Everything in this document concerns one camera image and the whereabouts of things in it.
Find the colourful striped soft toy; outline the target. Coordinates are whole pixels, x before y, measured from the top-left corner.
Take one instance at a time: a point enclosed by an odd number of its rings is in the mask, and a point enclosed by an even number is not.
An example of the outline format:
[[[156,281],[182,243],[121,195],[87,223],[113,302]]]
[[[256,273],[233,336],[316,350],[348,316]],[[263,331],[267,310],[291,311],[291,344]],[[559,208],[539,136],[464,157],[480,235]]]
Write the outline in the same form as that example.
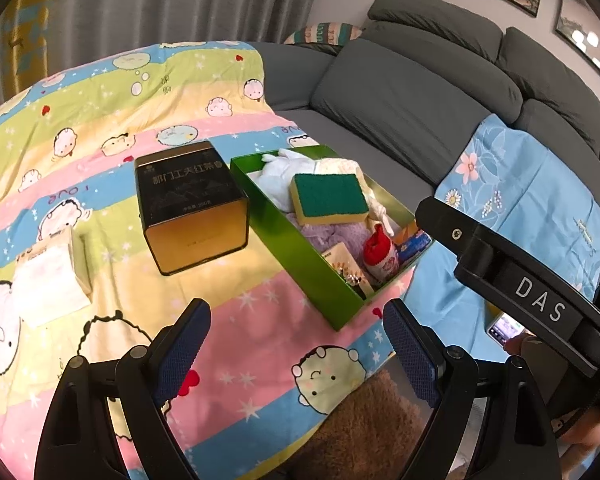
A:
[[[393,237],[393,243],[399,260],[404,262],[425,250],[431,243],[431,238],[418,226],[406,226]]]

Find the small orange tree box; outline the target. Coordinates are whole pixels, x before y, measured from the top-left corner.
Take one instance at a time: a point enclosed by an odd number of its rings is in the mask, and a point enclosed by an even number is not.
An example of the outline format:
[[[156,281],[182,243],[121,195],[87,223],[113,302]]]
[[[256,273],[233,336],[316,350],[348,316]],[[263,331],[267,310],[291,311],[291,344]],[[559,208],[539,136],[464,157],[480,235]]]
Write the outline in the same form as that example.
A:
[[[323,252],[323,258],[332,266],[343,279],[363,299],[368,299],[375,293],[370,281],[361,270],[355,258],[343,242],[332,246]]]

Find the purple fluffy cloth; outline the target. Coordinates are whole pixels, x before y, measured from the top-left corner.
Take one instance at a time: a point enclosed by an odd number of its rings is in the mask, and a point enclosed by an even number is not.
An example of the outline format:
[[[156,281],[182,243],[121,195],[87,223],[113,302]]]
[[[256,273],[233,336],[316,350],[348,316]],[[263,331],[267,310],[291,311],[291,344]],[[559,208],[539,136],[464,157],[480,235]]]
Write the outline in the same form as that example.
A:
[[[343,242],[355,259],[363,255],[363,247],[370,237],[370,230],[364,222],[341,224],[307,224],[302,226],[292,212],[286,219],[302,234],[302,236],[318,251],[324,252],[336,244]]]

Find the green yellow scrub sponge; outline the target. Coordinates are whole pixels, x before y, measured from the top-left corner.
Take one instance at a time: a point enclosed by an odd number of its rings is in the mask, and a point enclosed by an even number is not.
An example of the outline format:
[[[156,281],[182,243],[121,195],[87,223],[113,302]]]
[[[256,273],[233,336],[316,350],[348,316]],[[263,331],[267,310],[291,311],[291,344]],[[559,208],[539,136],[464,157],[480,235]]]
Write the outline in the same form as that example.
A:
[[[302,226],[363,222],[370,212],[354,174],[296,174],[289,191]]]

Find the white plush toy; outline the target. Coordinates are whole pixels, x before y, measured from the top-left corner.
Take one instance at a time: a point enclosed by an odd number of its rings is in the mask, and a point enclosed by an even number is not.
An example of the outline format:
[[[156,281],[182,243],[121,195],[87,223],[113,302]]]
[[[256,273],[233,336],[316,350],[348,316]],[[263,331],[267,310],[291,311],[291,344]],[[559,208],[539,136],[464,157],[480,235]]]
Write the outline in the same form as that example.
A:
[[[366,204],[370,208],[370,218],[379,221],[389,235],[394,234],[386,207],[381,205],[374,191],[366,183],[362,168],[355,160],[345,158],[315,160],[299,152],[281,148],[276,155],[263,154],[262,162],[264,162],[264,167],[258,174],[254,172],[251,179],[285,214],[294,210],[290,185],[296,174],[354,174],[358,179]]]

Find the smartphone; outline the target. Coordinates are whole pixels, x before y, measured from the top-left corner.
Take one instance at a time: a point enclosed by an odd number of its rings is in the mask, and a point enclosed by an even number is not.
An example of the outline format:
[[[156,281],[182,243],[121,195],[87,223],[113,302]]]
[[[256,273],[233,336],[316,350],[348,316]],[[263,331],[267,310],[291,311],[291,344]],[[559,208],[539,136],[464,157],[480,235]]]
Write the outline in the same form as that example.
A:
[[[504,312],[495,315],[486,329],[488,336],[501,346],[525,331],[524,326]]]

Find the blue floral cloth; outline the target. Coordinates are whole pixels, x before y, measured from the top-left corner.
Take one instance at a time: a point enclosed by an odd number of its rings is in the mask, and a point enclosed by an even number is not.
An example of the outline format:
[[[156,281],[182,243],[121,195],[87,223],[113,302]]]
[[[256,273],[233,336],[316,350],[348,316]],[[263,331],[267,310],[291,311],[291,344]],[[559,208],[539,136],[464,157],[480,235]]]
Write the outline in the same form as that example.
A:
[[[434,192],[542,261],[586,299],[600,284],[600,205],[577,175],[524,130],[484,118]],[[434,243],[403,296],[417,321],[478,359],[505,353],[486,333],[486,300],[460,284],[454,254]]]

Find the brown fuzzy rug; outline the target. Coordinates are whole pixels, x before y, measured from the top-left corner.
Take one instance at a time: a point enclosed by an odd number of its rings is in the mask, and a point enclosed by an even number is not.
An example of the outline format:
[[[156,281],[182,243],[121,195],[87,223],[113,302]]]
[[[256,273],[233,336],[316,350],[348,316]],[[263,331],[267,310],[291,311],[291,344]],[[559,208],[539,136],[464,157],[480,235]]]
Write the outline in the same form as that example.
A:
[[[328,415],[283,472],[287,479],[397,479],[425,426],[419,407],[382,370]]]

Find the colourful cartoon bedsheet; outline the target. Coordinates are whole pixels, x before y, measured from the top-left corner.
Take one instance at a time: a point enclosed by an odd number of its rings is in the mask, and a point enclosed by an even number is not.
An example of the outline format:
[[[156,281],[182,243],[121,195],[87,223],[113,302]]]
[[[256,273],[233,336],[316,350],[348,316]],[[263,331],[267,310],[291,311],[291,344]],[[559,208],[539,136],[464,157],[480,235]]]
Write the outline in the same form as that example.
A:
[[[211,328],[168,421],[204,479],[259,478],[309,440],[323,415],[299,402],[291,373],[306,352],[334,344],[368,372],[388,359],[379,315],[410,272],[335,330],[257,235],[163,275],[140,222],[140,156],[208,141],[231,160],[292,148],[302,134],[415,208],[430,184],[310,110],[330,64],[286,44],[154,44],[65,70],[0,106],[0,459],[14,477],[34,473],[71,358],[120,358],[195,298],[210,304]]]

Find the green shallow box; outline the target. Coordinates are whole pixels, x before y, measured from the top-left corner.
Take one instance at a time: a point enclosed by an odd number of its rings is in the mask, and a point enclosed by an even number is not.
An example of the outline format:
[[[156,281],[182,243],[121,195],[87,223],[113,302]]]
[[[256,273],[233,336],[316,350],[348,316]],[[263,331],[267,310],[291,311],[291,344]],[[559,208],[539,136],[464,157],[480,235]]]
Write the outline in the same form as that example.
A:
[[[280,210],[259,185],[264,166],[258,153],[230,161],[230,171],[249,198],[250,228],[334,330],[384,292],[404,292],[421,252],[401,263],[390,280],[376,281],[363,264],[373,222],[302,226],[293,211]]]

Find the black gold tea tin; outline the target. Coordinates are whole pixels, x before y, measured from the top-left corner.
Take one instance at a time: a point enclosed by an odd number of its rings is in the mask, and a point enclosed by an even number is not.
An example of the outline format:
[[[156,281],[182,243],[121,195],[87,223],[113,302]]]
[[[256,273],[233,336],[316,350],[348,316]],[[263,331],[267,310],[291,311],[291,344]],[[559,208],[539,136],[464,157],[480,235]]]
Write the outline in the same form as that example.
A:
[[[143,234],[162,275],[248,245],[249,198],[211,142],[144,155],[134,174]]]

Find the grey sofa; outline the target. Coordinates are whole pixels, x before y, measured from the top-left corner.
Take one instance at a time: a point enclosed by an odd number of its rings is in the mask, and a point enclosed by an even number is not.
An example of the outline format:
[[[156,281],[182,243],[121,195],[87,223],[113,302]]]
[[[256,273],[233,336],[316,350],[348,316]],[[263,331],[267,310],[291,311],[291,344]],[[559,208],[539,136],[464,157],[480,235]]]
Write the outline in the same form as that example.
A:
[[[409,205],[434,192],[489,115],[549,148],[600,203],[600,100],[516,27],[443,0],[375,0],[362,34],[332,53],[258,51],[270,107]]]

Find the striped knitted cushion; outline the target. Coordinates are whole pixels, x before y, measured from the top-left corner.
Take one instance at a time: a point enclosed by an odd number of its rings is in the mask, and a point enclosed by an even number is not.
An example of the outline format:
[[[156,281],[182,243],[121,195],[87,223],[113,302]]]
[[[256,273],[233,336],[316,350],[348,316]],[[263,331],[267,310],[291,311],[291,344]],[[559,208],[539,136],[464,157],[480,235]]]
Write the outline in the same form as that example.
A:
[[[323,22],[309,25],[289,35],[284,44],[343,47],[362,35],[362,29],[349,23]]]

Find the grey curtain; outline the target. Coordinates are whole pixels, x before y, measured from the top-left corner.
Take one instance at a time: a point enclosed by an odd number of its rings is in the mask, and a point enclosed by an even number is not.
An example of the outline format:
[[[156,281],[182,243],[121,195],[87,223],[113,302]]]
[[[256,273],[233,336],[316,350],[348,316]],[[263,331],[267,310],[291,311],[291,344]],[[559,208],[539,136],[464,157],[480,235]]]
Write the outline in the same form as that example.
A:
[[[52,72],[158,42],[281,42],[314,0],[50,0]]]

